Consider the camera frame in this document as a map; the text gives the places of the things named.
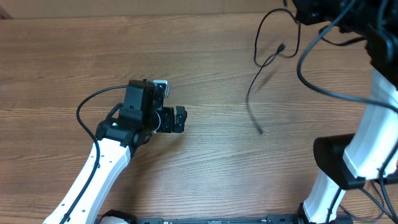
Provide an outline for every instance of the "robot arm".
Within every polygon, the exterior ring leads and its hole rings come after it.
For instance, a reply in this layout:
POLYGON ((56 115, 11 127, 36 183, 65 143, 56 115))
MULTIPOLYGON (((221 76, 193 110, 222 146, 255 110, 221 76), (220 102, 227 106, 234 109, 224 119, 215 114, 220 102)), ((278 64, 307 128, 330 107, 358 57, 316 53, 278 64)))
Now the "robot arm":
MULTIPOLYGON (((129 147, 122 147, 120 146, 120 142, 106 138, 98 141, 98 144, 101 149, 101 157, 99 159, 100 165, 91 180, 90 185, 77 203, 75 209, 70 214, 70 219, 67 220, 68 223, 94 223, 114 181, 130 162, 131 154, 129 147)), ((86 164, 83 166, 69 192, 54 212, 47 217, 43 223, 60 223, 60 220, 70 208, 70 205, 76 199, 90 175, 94 166, 95 157, 96 149, 93 144, 86 164)))
MULTIPOLYGON (((387 81, 377 70, 373 71, 373 86, 371 90, 370 99, 383 101, 392 105, 398 105, 398 92, 394 85, 387 81)), ((388 154, 391 152, 396 139, 398 137, 398 115, 387 108, 380 106, 368 105, 364 112, 363 118, 359 125, 358 131, 352 135, 340 136, 339 138, 318 139, 318 142, 325 142, 331 144, 314 144, 314 154, 322 153, 325 148, 332 145, 341 144, 348 145, 342 150, 344 153, 340 154, 340 162, 346 166, 345 172, 349 172, 352 178, 357 179, 361 177, 366 180, 377 179, 379 175, 378 169, 386 160, 388 154)), ((333 170, 328 169, 325 163, 319 159, 318 165, 327 171, 330 175, 333 170)), ((396 171, 397 155, 393 157, 386 168, 386 177, 396 171)), ((342 180, 342 177, 335 177, 334 179, 342 180)), ((322 169, 318 171, 317 179, 314 183, 312 191, 303 204, 303 210, 309 222, 326 223, 328 209, 332 203, 333 197, 336 195, 339 187, 322 169)), ((343 186, 346 190, 349 183, 343 186)), ((336 210, 340 204, 345 190, 342 190, 333 207, 330 220, 336 218, 336 210)))
MULTIPOLYGON (((127 86, 123 104, 115 106, 106 119, 99 123, 96 138, 99 144, 99 166, 73 208, 68 214, 67 223, 93 224, 96 220, 109 190, 122 170, 129 164, 137 148, 146 144, 152 133, 182 133, 187 112, 183 106, 163 107, 168 97, 170 85, 166 80, 131 80, 127 86), (112 115, 119 110, 119 116, 112 115)), ((65 198, 43 224, 59 224, 72 206, 78 194, 86 184, 96 159, 96 147, 93 144, 90 155, 65 198)), ((108 212, 101 223, 130 223, 129 215, 120 212, 108 212)))
MULTIPOLYGON (((351 0, 293 2, 297 8, 296 20, 312 25, 334 21, 351 0)), ((370 99, 392 106, 398 103, 397 9, 397 1, 356 1, 337 23, 340 32, 355 32, 368 41, 366 50, 375 68, 370 99)), ((346 190, 361 188, 366 180, 378 178, 397 141, 397 124, 396 112, 368 105, 355 135, 315 140, 313 150, 320 170, 310 196, 300 207, 305 223, 334 220, 346 190)), ((383 177, 396 171, 396 162, 397 155, 389 161, 383 177)))

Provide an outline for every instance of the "wire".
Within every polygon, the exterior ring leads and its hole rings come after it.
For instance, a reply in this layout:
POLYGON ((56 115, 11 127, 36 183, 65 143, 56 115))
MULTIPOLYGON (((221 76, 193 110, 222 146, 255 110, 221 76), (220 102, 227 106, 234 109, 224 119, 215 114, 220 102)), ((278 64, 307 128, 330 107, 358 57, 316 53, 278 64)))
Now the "wire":
POLYGON ((260 124, 257 122, 257 120, 256 120, 256 118, 254 117, 252 111, 250 110, 250 105, 249 105, 249 95, 250 95, 250 91, 251 91, 251 88, 252 88, 252 86, 253 86, 253 84, 254 84, 254 81, 256 81, 256 78, 259 76, 261 70, 262 70, 264 67, 270 65, 270 64, 275 60, 276 56, 278 56, 279 53, 280 53, 281 51, 284 50, 284 48, 285 48, 285 45, 284 45, 284 44, 281 44, 281 45, 278 47, 277 51, 276 51, 274 54, 270 55, 270 56, 267 58, 267 60, 260 66, 260 70, 257 72, 256 76, 253 78, 253 81, 252 81, 251 84, 250 84, 248 93, 246 94, 246 108, 247 108, 247 110, 248 110, 248 113, 249 113, 249 116, 250 116, 250 118, 251 118, 251 121, 253 122, 253 125, 256 127, 256 129, 258 130, 258 132, 260 133, 260 135, 263 135, 263 134, 264 134, 264 131, 263 131, 262 128, 260 127, 260 124))
POLYGON ((366 196, 368 196, 392 221, 394 221, 393 216, 369 192, 365 191, 363 188, 360 188, 360 190, 366 194, 366 196))
POLYGON ((291 16, 291 18, 294 20, 294 22, 298 24, 298 35, 297 35, 298 37, 297 37, 297 45, 296 45, 296 50, 295 50, 295 52, 294 52, 292 55, 286 56, 286 55, 284 55, 284 54, 280 54, 280 56, 282 56, 282 57, 284 57, 284 58, 292 58, 292 57, 296 56, 296 55, 297 55, 297 52, 299 51, 299 47, 300 47, 300 36, 301 36, 301 23, 297 22, 297 20, 295 19, 294 15, 292 14, 292 12, 290 12, 288 9, 282 9, 282 8, 280 8, 280 9, 273 9, 273 10, 269 11, 269 12, 262 18, 261 23, 260 23, 260 25, 259 25, 259 28, 258 28, 258 30, 257 30, 256 40, 254 41, 254 63, 255 63, 258 67, 261 67, 261 65, 260 65, 259 63, 257 63, 257 41, 258 41, 259 36, 260 36, 260 30, 261 30, 262 24, 264 23, 265 19, 267 19, 267 17, 268 17, 269 15, 271 15, 273 12, 277 12, 277 11, 287 12, 287 13, 291 16))
POLYGON ((122 104, 122 103, 116 104, 116 105, 111 109, 111 111, 108 113, 108 115, 106 115, 106 119, 111 119, 112 116, 113 116, 119 109, 121 109, 121 108, 123 108, 123 104, 122 104))
MULTIPOLYGON (((377 195, 379 196, 380 201, 381 201, 381 204, 382 204, 382 207, 384 208, 383 196, 380 194, 379 190, 378 190, 377 187, 374 185, 374 181, 373 181, 373 180, 371 180, 371 184, 372 184, 374 190, 376 191, 377 195)), ((347 209, 345 209, 345 207, 343 207, 342 205, 339 205, 339 207, 340 207, 341 209, 343 209, 343 211, 344 211, 347 215, 351 216, 352 218, 354 218, 354 219, 356 219, 356 220, 358 220, 358 221, 360 221, 360 222, 364 222, 364 223, 373 223, 373 222, 376 222, 376 221, 380 220, 381 217, 383 217, 383 215, 384 215, 383 210, 381 210, 381 213, 380 213, 380 215, 379 215, 377 218, 375 218, 375 219, 373 219, 373 220, 363 220, 362 218, 358 218, 357 216, 353 215, 351 212, 349 212, 347 209)))
POLYGON ((384 11, 388 5, 389 0, 382 0, 379 8, 379 12, 377 14, 377 30, 380 32, 382 27, 382 20, 384 17, 384 11))
MULTIPOLYGON (((322 27, 319 30, 318 34, 320 34, 326 27, 327 26, 322 27)), ((365 37, 356 37, 356 38, 353 38, 351 40, 347 40, 346 42, 339 43, 339 44, 333 43, 333 42, 327 40, 324 37, 322 37, 321 40, 325 41, 326 43, 332 44, 334 46, 345 47, 345 46, 348 46, 348 45, 351 45, 351 44, 355 44, 355 43, 360 42, 360 41, 364 41, 364 40, 366 40, 366 38, 365 37)))
POLYGON ((149 134, 149 138, 147 138, 147 139, 144 141, 144 143, 142 143, 142 145, 145 145, 145 144, 147 144, 150 140, 152 140, 152 136, 153 136, 153 134, 150 133, 150 134, 149 134))
MULTIPOLYGON (((329 30, 331 28, 333 28, 334 25, 336 25, 346 14, 347 12, 353 7, 355 3, 355 0, 351 0, 351 2, 348 4, 348 6, 343 10, 343 12, 332 22, 329 24, 329 26, 321 32, 321 34, 304 50, 304 53, 301 55, 300 59, 298 60, 298 64, 297 64, 297 77, 298 79, 308 88, 310 88, 313 91, 316 91, 318 93, 327 95, 327 96, 331 96, 334 98, 338 98, 338 99, 342 99, 342 100, 347 100, 347 101, 352 101, 352 102, 357 102, 357 103, 366 103, 369 105, 376 105, 376 106, 381 106, 384 108, 388 108, 392 111, 394 111, 395 113, 398 114, 398 108, 396 108, 395 106, 390 105, 389 103, 384 103, 381 101, 376 101, 376 100, 370 100, 367 98, 362 98, 362 97, 357 97, 357 96, 351 96, 351 95, 345 95, 345 94, 341 94, 341 93, 335 93, 329 90, 325 90, 322 88, 319 88, 313 84, 311 84, 310 82, 308 82, 302 75, 301 72, 301 67, 303 64, 303 61, 305 59, 305 57, 308 55, 308 53, 313 49, 313 47, 319 42, 319 40, 321 40, 322 37, 325 36, 325 34, 327 32, 329 32, 329 30)), ((388 194, 386 192, 385 186, 384 186, 384 182, 383 182, 383 175, 384 175, 384 171, 388 165, 388 163, 390 163, 392 157, 394 157, 394 154, 397 152, 398 150, 398 141, 396 142, 396 144, 394 145, 394 147, 392 148, 391 152, 389 153, 387 159, 383 162, 382 167, 379 170, 379 181, 380 181, 380 187, 381 187, 381 192, 384 196, 384 199, 386 201, 387 206, 389 207, 389 210, 392 214, 392 221, 394 221, 395 223, 398 223, 398 218, 395 214, 394 208, 391 205, 391 202, 389 200, 388 194)))
POLYGON ((333 197, 333 200, 331 201, 330 207, 328 209, 328 215, 326 216, 326 224, 329 224, 330 222, 330 216, 333 213, 333 207, 336 205, 337 199, 340 196, 341 193, 341 188, 337 189, 337 192, 335 196, 333 197))
POLYGON ((260 70, 257 72, 256 76, 254 77, 253 81, 251 82, 250 87, 249 87, 249 90, 248 90, 248 93, 247 93, 247 95, 246 95, 246 108, 247 108, 247 110, 248 110, 248 113, 249 113, 249 116, 250 116, 250 118, 251 118, 251 121, 253 122, 253 125, 256 127, 256 129, 257 129, 257 131, 259 132, 260 135, 263 135, 263 134, 264 134, 264 131, 263 131, 262 128, 260 127, 260 124, 257 122, 256 118, 254 117, 254 115, 253 115, 253 113, 252 113, 252 111, 251 111, 251 109, 250 109, 250 105, 249 105, 249 95, 250 95, 251 88, 252 88, 254 82, 256 81, 256 78, 257 78, 258 75, 260 74, 261 70, 262 70, 264 67, 270 65, 270 64, 274 61, 274 59, 276 58, 276 56, 280 55, 280 56, 283 57, 283 58, 292 58, 292 57, 294 57, 294 56, 297 55, 297 52, 299 51, 299 48, 300 48, 300 37, 301 37, 301 23, 299 23, 299 22, 295 19, 295 17, 294 17, 294 15, 292 14, 292 12, 290 12, 288 9, 283 9, 283 8, 280 8, 280 9, 273 9, 273 10, 269 11, 269 12, 262 18, 262 20, 261 20, 261 23, 260 23, 259 28, 258 28, 258 30, 257 30, 256 39, 255 39, 255 41, 254 41, 254 58, 253 58, 254 63, 260 68, 260 70), (287 13, 291 16, 291 18, 294 20, 294 22, 298 24, 296 49, 295 49, 295 52, 294 52, 292 55, 284 55, 284 54, 282 54, 281 52, 286 48, 286 46, 285 46, 285 44, 282 43, 282 44, 279 45, 279 47, 278 47, 278 49, 277 49, 277 52, 274 53, 274 54, 272 54, 272 55, 270 55, 270 56, 267 58, 267 60, 266 60, 262 65, 260 65, 259 63, 257 63, 257 42, 258 42, 258 39, 259 39, 261 27, 262 27, 262 25, 263 25, 265 19, 267 19, 267 17, 268 17, 269 15, 271 15, 273 12, 277 12, 277 11, 287 12, 287 13))
POLYGON ((91 180, 94 177, 95 171, 97 170, 97 168, 100 165, 100 145, 98 144, 97 139, 95 138, 95 135, 87 128, 87 126, 83 123, 83 121, 80 118, 80 109, 81 107, 88 101, 90 100, 92 97, 100 94, 100 93, 104 93, 106 91, 109 90, 115 90, 115 89, 119 89, 119 88, 126 88, 127 85, 122 85, 122 86, 113 86, 113 87, 109 87, 109 88, 105 88, 103 90, 97 91, 96 93, 93 93, 92 95, 90 95, 89 97, 87 97, 85 100, 83 100, 79 106, 77 107, 76 110, 76 119, 79 122, 79 124, 82 126, 82 128, 84 130, 86 130, 86 132, 88 133, 88 135, 90 135, 90 137, 92 138, 92 140, 94 141, 95 144, 95 149, 96 149, 96 157, 95 157, 95 162, 94 162, 94 166, 93 166, 93 170, 91 171, 90 176, 88 177, 86 183, 84 184, 83 188, 80 190, 80 193, 77 195, 75 201, 73 201, 72 205, 70 206, 69 210, 64 214, 60 224, 64 224, 70 217, 70 214, 72 213, 73 209, 76 207, 77 203, 79 202, 81 196, 85 193, 88 185, 90 184, 91 180))

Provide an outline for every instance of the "cable connector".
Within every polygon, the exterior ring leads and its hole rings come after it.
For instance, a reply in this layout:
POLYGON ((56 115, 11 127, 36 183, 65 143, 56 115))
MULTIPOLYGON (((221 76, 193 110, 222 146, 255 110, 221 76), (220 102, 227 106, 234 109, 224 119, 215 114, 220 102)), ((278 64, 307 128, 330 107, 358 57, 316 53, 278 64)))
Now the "cable connector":
POLYGON ((278 49, 276 50, 276 54, 281 53, 282 51, 284 51, 286 48, 286 45, 284 43, 281 43, 278 47, 278 49))

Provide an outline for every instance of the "table surface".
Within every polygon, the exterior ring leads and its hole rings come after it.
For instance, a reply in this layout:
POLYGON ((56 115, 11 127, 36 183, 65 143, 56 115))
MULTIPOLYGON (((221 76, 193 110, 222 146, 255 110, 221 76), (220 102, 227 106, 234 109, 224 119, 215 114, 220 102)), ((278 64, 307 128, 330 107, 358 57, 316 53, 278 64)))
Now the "table surface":
MULTIPOLYGON (((303 86, 298 57, 278 57, 250 98, 260 136, 244 102, 258 68, 254 37, 263 14, 141 16, 0 21, 0 223, 42 223, 72 185, 91 149, 76 107, 97 90, 132 79, 167 79, 167 106, 188 111, 183 134, 156 134, 115 181, 100 214, 138 217, 261 217, 295 213, 318 172, 315 138, 353 133, 364 105, 331 99, 303 86)), ((303 27, 302 47, 321 26, 303 27)), ((353 35, 328 34, 335 41, 353 35)), ((284 41, 293 52, 297 26, 270 16, 260 60, 284 41)), ((364 43, 319 43, 303 74, 324 88, 369 93, 364 43)), ((81 117, 104 120, 124 90, 90 100, 81 117)), ((370 185, 366 186, 373 194, 370 185)), ((398 190, 387 187, 398 206, 398 190)), ((379 210, 360 191, 342 204, 358 216, 379 210)), ((390 223, 384 219, 381 223, 390 223)))

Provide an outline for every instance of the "cable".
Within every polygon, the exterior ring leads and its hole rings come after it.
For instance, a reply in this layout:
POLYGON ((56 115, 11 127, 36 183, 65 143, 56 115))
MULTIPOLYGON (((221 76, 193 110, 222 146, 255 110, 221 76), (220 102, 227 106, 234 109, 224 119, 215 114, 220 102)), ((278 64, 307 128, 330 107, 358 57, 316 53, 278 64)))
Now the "cable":
POLYGON ((384 17, 384 11, 388 5, 389 0, 382 0, 379 8, 379 12, 377 14, 377 30, 380 32, 382 27, 382 20, 384 17))
POLYGON ((88 177, 86 183, 84 184, 83 188, 81 189, 80 193, 77 195, 75 201, 73 201, 72 205, 70 206, 70 208, 68 209, 68 211, 64 214, 60 224, 64 224, 70 217, 71 212, 73 211, 73 209, 76 207, 77 203, 79 202, 81 196, 85 193, 85 190, 87 189, 88 185, 90 184, 91 180, 94 177, 95 171, 97 170, 97 167, 100 165, 100 145, 98 144, 97 139, 95 138, 95 135, 87 128, 87 126, 83 123, 83 121, 80 118, 80 109, 81 107, 88 101, 90 100, 92 97, 100 94, 100 93, 104 93, 106 91, 109 90, 115 90, 115 89, 119 89, 119 88, 126 88, 127 85, 122 85, 122 86, 113 86, 113 87, 109 87, 109 88, 105 88, 103 90, 97 91, 96 93, 93 93, 92 95, 90 95, 89 97, 87 97, 85 100, 83 100, 79 106, 77 107, 76 110, 76 119, 79 122, 79 124, 82 126, 82 128, 84 130, 86 130, 86 132, 88 133, 88 135, 90 135, 90 137, 92 138, 92 140, 94 141, 95 144, 95 149, 96 149, 96 157, 95 157, 95 162, 94 162, 94 166, 93 166, 93 170, 91 171, 90 176, 88 177))
MULTIPOLYGON (((322 27, 319 30, 318 34, 320 34, 323 30, 325 30, 326 27, 327 26, 322 27)), ((360 41, 364 41, 364 40, 366 40, 366 38, 365 37, 356 37, 356 38, 353 38, 351 40, 347 40, 346 42, 339 43, 339 44, 333 43, 333 42, 327 40, 324 37, 322 37, 321 40, 325 41, 326 43, 333 44, 334 46, 345 47, 345 46, 348 46, 348 45, 351 45, 351 44, 355 44, 355 43, 360 42, 360 41)))
POLYGON ((280 8, 280 9, 273 9, 273 10, 269 11, 269 12, 262 18, 261 23, 260 23, 260 25, 259 25, 259 28, 258 28, 258 30, 257 30, 256 40, 254 41, 254 63, 255 63, 258 67, 261 67, 261 65, 257 63, 257 41, 258 41, 258 39, 259 39, 259 35, 260 35, 260 30, 261 30, 262 24, 264 23, 265 19, 267 19, 267 17, 268 17, 269 15, 271 15, 273 12, 277 12, 277 11, 287 12, 287 13, 291 16, 291 18, 294 20, 294 22, 298 24, 298 37, 297 37, 297 46, 296 46, 295 52, 294 52, 292 55, 289 55, 289 56, 286 56, 286 55, 283 55, 283 54, 280 54, 280 56, 282 56, 282 57, 284 57, 284 58, 292 58, 292 57, 296 56, 296 55, 297 55, 297 52, 299 51, 299 47, 300 47, 300 36, 301 36, 301 23, 297 22, 297 20, 295 19, 294 15, 292 14, 292 12, 290 12, 288 9, 282 9, 282 8, 280 8))
POLYGON ((113 116, 119 109, 121 109, 121 108, 123 108, 123 104, 122 104, 122 103, 116 104, 116 105, 111 109, 111 111, 108 113, 108 115, 106 115, 106 119, 111 119, 112 116, 113 116))
POLYGON ((299 23, 299 22, 295 19, 295 17, 294 17, 294 15, 292 14, 292 12, 290 12, 288 9, 282 9, 282 8, 280 8, 280 9, 273 9, 273 10, 269 11, 269 12, 262 18, 262 20, 261 20, 261 23, 260 23, 259 28, 258 28, 258 30, 257 30, 256 39, 255 39, 255 41, 254 41, 254 58, 253 58, 254 63, 260 68, 260 70, 257 72, 256 76, 254 77, 253 81, 251 82, 250 87, 249 87, 249 90, 248 90, 248 93, 247 93, 247 95, 246 95, 246 108, 247 108, 247 110, 248 110, 248 113, 249 113, 249 116, 250 116, 250 118, 251 118, 251 121, 253 122, 253 125, 256 127, 256 129, 258 130, 258 132, 259 132, 260 135, 263 135, 263 134, 264 134, 264 131, 263 131, 262 128, 260 127, 260 124, 257 122, 256 118, 254 117, 254 115, 253 115, 253 113, 252 113, 252 111, 251 111, 251 109, 250 109, 250 105, 249 105, 249 95, 250 95, 251 88, 252 88, 254 82, 256 81, 256 78, 257 78, 258 75, 260 74, 261 70, 262 70, 264 67, 270 65, 270 64, 274 61, 274 59, 276 58, 276 56, 280 55, 281 57, 284 57, 284 58, 292 58, 292 57, 294 57, 294 56, 297 55, 297 52, 299 51, 299 47, 300 47, 300 37, 301 37, 301 23, 299 23), (268 17, 269 15, 271 15, 273 12, 277 12, 277 11, 287 12, 287 13, 291 16, 291 18, 294 20, 294 22, 298 24, 296 49, 295 49, 295 52, 294 52, 292 55, 284 55, 284 54, 282 54, 281 52, 286 48, 286 46, 285 46, 284 43, 282 43, 282 44, 279 45, 279 47, 278 47, 278 49, 277 49, 277 52, 274 53, 274 54, 272 54, 272 55, 270 55, 270 56, 267 58, 267 60, 266 60, 262 65, 260 65, 260 64, 257 63, 257 42, 258 42, 258 39, 259 39, 261 27, 262 27, 262 24, 264 23, 265 19, 267 19, 267 17, 268 17))
POLYGON ((363 188, 360 188, 360 190, 366 194, 393 222, 393 216, 367 191, 365 191, 363 188))
MULTIPOLYGON (((381 204, 382 204, 382 207, 384 208, 383 196, 380 194, 379 190, 378 190, 377 187, 374 185, 374 181, 373 181, 373 180, 371 180, 371 184, 372 184, 374 190, 376 191, 377 195, 379 196, 380 201, 381 201, 381 204)), ((383 210, 381 210, 381 213, 380 213, 380 215, 379 215, 377 218, 375 218, 375 219, 373 219, 373 220, 363 220, 362 218, 358 218, 357 216, 353 215, 351 212, 349 212, 347 209, 345 209, 345 207, 343 207, 342 205, 339 205, 339 207, 340 207, 341 209, 343 209, 343 211, 344 211, 347 215, 351 216, 352 218, 354 218, 354 219, 356 219, 356 220, 358 220, 358 221, 360 221, 360 222, 364 222, 364 223, 373 223, 373 222, 376 222, 376 221, 380 220, 381 217, 383 217, 383 215, 384 215, 383 210)))
POLYGON ((152 136, 153 136, 153 134, 150 133, 150 134, 149 134, 149 138, 147 138, 147 139, 144 141, 144 143, 142 143, 142 145, 145 145, 145 144, 147 144, 150 140, 152 140, 152 136))
MULTIPOLYGON (((376 106, 381 106, 384 108, 388 108, 392 111, 394 111, 395 113, 398 113, 398 108, 396 108, 395 106, 390 105, 389 103, 384 103, 384 102, 380 102, 380 101, 376 101, 376 100, 370 100, 367 98, 362 98, 362 97, 357 97, 357 96, 351 96, 351 95, 345 95, 345 94, 341 94, 341 93, 335 93, 329 90, 325 90, 322 88, 319 88, 311 83, 309 83, 302 75, 301 73, 301 67, 303 64, 303 61, 305 59, 305 57, 308 55, 308 53, 313 49, 313 47, 319 42, 319 40, 321 40, 322 37, 325 36, 325 34, 327 32, 329 32, 329 30, 336 25, 346 14, 347 12, 353 7, 355 3, 355 0, 351 0, 351 2, 348 4, 348 6, 343 10, 343 12, 332 22, 329 24, 329 26, 321 32, 321 34, 305 49, 304 53, 302 54, 302 56, 300 57, 298 64, 297 64, 297 77, 298 79, 308 88, 310 88, 313 91, 316 91, 318 93, 327 95, 327 96, 331 96, 334 98, 338 98, 338 99, 342 99, 342 100, 347 100, 347 101, 352 101, 352 102, 357 102, 357 103, 366 103, 369 105, 376 105, 376 106)), ((389 200, 389 197, 387 195, 385 186, 384 186, 384 182, 383 182, 383 175, 384 175, 384 171, 388 165, 388 163, 391 161, 392 157, 394 156, 394 154, 397 152, 398 150, 398 141, 396 142, 396 144, 394 145, 394 147, 392 148, 392 151, 389 153, 387 159, 383 162, 382 167, 379 170, 379 181, 380 181, 380 187, 381 187, 381 192, 384 196, 384 199, 386 201, 387 206, 389 207, 389 210, 392 214, 392 221, 394 221, 395 223, 398 223, 398 218, 395 214, 395 211, 391 205, 391 202, 389 200)))
POLYGON ((341 188, 338 188, 335 196, 333 197, 333 200, 331 201, 330 207, 328 209, 328 215, 326 216, 326 224, 329 224, 329 222, 330 222, 330 216, 332 214, 333 207, 336 205, 336 202, 337 202, 337 199, 338 199, 340 193, 341 193, 341 188))
POLYGON ((278 47, 278 49, 277 49, 277 51, 276 51, 274 54, 270 55, 270 56, 267 58, 267 60, 260 66, 260 70, 257 72, 256 76, 253 78, 253 81, 252 81, 251 84, 250 84, 248 93, 246 94, 246 108, 248 109, 248 113, 249 113, 249 116, 250 116, 250 118, 251 118, 251 121, 253 122, 254 126, 256 127, 256 129, 258 130, 258 132, 260 133, 260 135, 263 135, 263 134, 264 134, 264 131, 263 131, 262 128, 260 127, 260 124, 257 122, 256 118, 254 117, 252 111, 250 110, 250 105, 249 105, 249 95, 250 95, 251 87, 253 86, 254 81, 256 81, 256 78, 259 76, 261 70, 262 70, 264 67, 270 65, 270 64, 275 60, 276 56, 278 56, 279 53, 281 53, 281 51, 283 51, 284 49, 285 49, 285 45, 284 45, 284 44, 280 44, 279 47, 278 47))

